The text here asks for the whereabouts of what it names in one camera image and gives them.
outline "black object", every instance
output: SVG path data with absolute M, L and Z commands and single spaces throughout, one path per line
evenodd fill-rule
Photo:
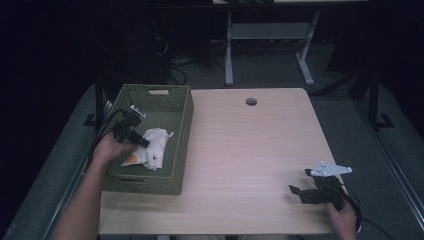
M 141 123 L 140 115 L 133 111 L 131 113 L 122 111 L 123 120 L 116 122 L 112 127 L 113 135 L 117 142 L 122 143 L 125 139 L 134 144 L 147 148 L 150 142 L 136 133 L 134 128 Z
M 316 189 L 301 191 L 299 188 L 289 185 L 291 192 L 298 195 L 303 204 L 332 202 L 334 207 L 340 211 L 343 208 L 341 200 L 344 190 L 339 179 L 335 176 L 312 176 L 311 171 L 311 169 L 305 169 L 306 175 L 314 179 Z

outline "woven basket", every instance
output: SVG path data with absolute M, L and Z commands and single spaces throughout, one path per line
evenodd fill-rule
M 147 129 L 163 128 L 174 132 L 167 143 L 163 167 L 149 170 L 142 165 L 121 167 L 131 152 L 112 161 L 109 165 L 104 189 L 114 192 L 132 192 L 180 195 L 184 178 L 187 145 L 193 116 L 193 99 L 188 86 L 124 85 L 112 107 L 132 111 L 135 105 L 146 118 L 135 129 L 143 135 Z M 105 129 L 111 130 L 116 121 L 122 120 L 117 114 Z

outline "table top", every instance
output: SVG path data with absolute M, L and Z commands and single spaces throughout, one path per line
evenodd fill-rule
M 334 163 L 303 89 L 192 90 L 194 113 L 180 196 L 103 192 L 100 234 L 330 233 L 325 208 L 288 185 Z M 248 106 L 247 98 L 257 105 Z

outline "forearm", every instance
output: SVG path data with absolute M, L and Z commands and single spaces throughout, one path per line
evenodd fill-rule
M 53 239 L 96 239 L 106 165 L 92 161 L 56 226 Z

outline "table leg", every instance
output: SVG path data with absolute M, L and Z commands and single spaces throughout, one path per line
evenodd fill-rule
M 157 240 L 170 240 L 171 236 L 170 235 L 158 235 Z
M 305 46 L 303 47 L 300 53 L 296 53 L 296 59 L 299 64 L 300 70 L 302 71 L 303 78 L 305 79 L 306 84 L 314 85 L 314 80 L 312 79 L 312 75 L 309 71 L 308 65 L 306 64 L 306 54 L 308 53 L 309 46 L 311 45 L 312 37 L 314 36 L 315 27 L 318 22 L 320 11 L 315 11 L 312 16 L 311 23 L 309 24 L 308 30 L 305 36 Z
M 231 12 L 228 12 L 227 22 L 227 54 L 225 56 L 225 85 L 234 85 L 233 64 L 231 62 Z

